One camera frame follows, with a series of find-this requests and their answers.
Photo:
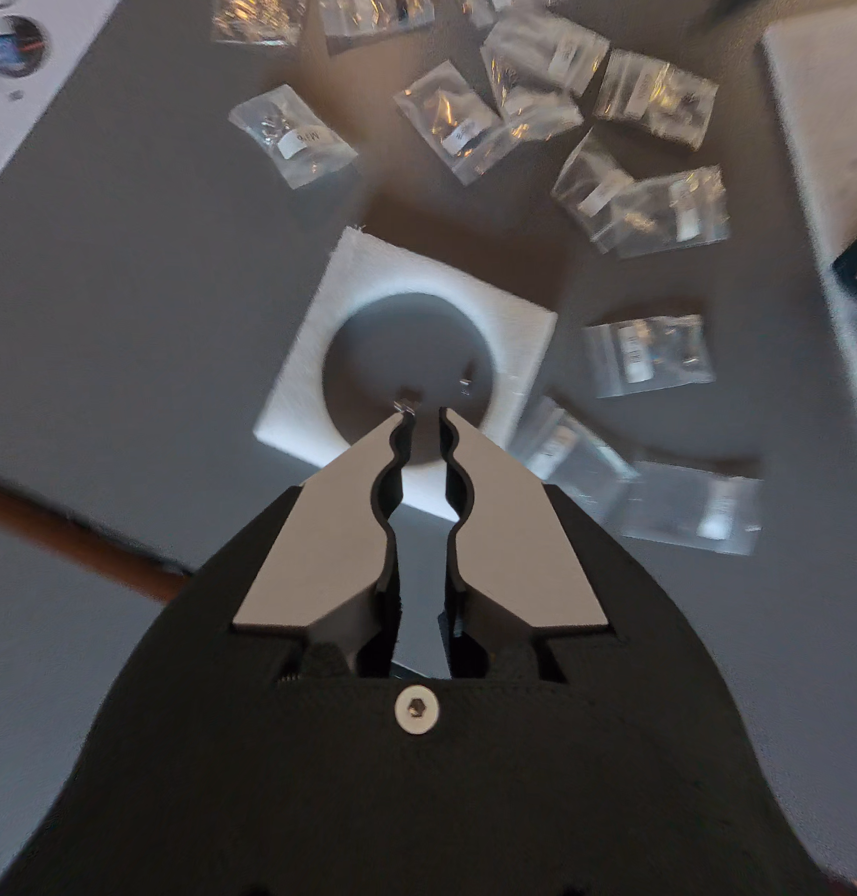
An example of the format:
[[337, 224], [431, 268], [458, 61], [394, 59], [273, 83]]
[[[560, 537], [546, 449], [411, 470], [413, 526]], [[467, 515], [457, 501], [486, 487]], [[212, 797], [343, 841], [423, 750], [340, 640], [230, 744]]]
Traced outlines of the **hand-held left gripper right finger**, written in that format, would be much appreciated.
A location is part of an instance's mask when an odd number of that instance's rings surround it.
[[453, 678], [485, 678], [502, 653], [610, 628], [541, 479], [453, 409], [438, 414], [445, 498], [457, 520], [445, 569]]

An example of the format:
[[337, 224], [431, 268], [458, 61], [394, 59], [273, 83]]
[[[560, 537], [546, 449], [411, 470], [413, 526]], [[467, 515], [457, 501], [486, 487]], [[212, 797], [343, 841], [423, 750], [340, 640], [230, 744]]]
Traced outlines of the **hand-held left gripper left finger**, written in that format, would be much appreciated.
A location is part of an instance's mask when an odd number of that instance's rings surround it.
[[388, 674], [401, 617], [390, 518], [402, 502], [414, 427], [412, 410], [396, 411], [304, 482], [235, 630], [333, 644], [352, 673]]

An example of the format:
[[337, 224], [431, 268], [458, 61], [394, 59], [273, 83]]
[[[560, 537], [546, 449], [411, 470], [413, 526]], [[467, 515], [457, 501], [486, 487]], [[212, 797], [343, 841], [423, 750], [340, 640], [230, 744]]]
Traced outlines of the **white foam square with hole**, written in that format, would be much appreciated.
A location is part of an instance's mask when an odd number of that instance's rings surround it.
[[557, 314], [455, 267], [347, 228], [327, 263], [255, 437], [323, 467], [383, 422], [416, 409], [403, 502], [453, 521], [437, 412], [454, 409], [507, 447]]

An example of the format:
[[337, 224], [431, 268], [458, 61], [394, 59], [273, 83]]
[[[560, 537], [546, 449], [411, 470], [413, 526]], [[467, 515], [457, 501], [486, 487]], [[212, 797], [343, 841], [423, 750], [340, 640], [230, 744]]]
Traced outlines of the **pile of clear screw bags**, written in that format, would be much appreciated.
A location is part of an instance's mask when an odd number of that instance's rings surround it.
[[[541, 145], [583, 126], [577, 100], [604, 66], [599, 118], [638, 120], [696, 148], [715, 84], [665, 63], [611, 49], [602, 35], [527, 8], [498, 17], [480, 55], [494, 92], [490, 106], [448, 60], [393, 96], [414, 132], [458, 183], [471, 185], [520, 146]], [[553, 201], [604, 254], [642, 257], [712, 245], [729, 235], [719, 167], [636, 181], [593, 130], [570, 152]], [[560, 478], [569, 498], [605, 521], [627, 500], [635, 539], [750, 555], [761, 529], [760, 481], [660, 462], [633, 465], [553, 398], [523, 415], [506, 449], [544, 482]]]

